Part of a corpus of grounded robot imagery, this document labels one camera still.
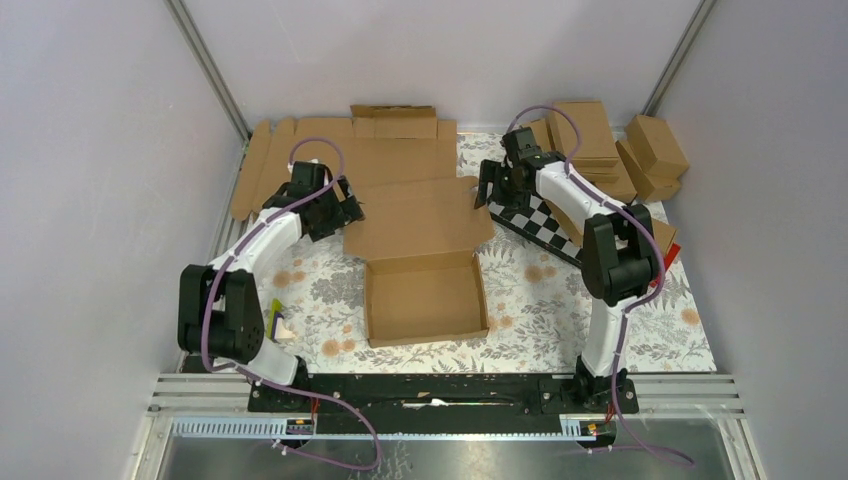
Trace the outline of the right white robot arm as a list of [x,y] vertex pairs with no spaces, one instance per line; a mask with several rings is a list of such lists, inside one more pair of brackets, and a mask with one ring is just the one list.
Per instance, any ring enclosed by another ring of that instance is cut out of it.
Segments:
[[506,133],[502,145],[503,160],[480,164],[476,207],[495,203],[525,214],[538,196],[583,224],[581,277],[593,302],[570,395],[583,410],[597,412],[624,384],[627,314],[662,273],[651,215],[591,185],[562,153],[543,151],[529,128]]

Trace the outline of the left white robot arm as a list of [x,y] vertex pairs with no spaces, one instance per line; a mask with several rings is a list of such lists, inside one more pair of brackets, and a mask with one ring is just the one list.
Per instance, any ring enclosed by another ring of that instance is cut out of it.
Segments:
[[182,271],[179,347],[273,383],[272,398],[285,410],[304,407],[311,387],[297,375],[299,358],[267,336],[257,279],[303,237],[317,242],[363,217],[345,176],[321,163],[295,162],[290,180],[263,204],[251,230],[210,263]]

